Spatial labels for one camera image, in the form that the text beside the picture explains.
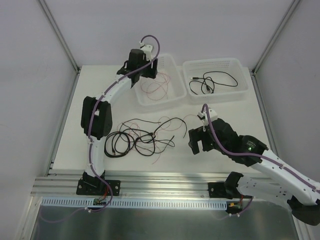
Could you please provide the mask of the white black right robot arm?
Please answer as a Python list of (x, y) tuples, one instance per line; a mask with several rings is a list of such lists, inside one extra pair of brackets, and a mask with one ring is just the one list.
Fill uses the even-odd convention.
[(304, 176), (282, 161), (266, 144), (250, 135), (238, 135), (218, 118), (211, 125), (188, 132), (193, 154), (201, 150), (216, 150), (237, 164), (259, 171), (276, 184), (254, 180), (232, 171), (222, 187), (213, 193), (222, 198), (256, 197), (289, 209), (301, 222), (317, 226), (320, 223), (320, 184)]

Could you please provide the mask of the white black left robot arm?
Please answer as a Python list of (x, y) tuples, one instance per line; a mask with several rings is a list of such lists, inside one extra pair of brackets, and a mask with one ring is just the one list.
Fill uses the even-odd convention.
[(113, 83), (99, 97), (87, 96), (83, 100), (81, 122), (88, 143), (88, 163), (79, 183), (82, 190), (99, 195), (105, 191), (104, 144), (113, 126), (112, 105), (140, 77), (155, 79), (157, 57), (152, 57), (152, 46), (132, 49), (128, 60), (117, 71)]

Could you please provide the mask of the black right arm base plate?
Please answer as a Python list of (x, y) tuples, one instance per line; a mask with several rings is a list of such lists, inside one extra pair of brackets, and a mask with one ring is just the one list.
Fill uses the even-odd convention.
[(227, 192), (225, 184), (223, 182), (208, 182), (208, 194), (210, 198), (225, 198), (225, 199), (240, 199), (240, 193)]

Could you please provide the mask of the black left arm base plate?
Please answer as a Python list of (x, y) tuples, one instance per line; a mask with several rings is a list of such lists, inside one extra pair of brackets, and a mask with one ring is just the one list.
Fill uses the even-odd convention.
[[(120, 180), (106, 180), (112, 190), (113, 196), (120, 195), (121, 181)], [(111, 194), (107, 185), (100, 180), (97, 181), (97, 186), (86, 183), (83, 179), (78, 181), (76, 189), (76, 195), (80, 196), (103, 196), (107, 192), (107, 195)]]

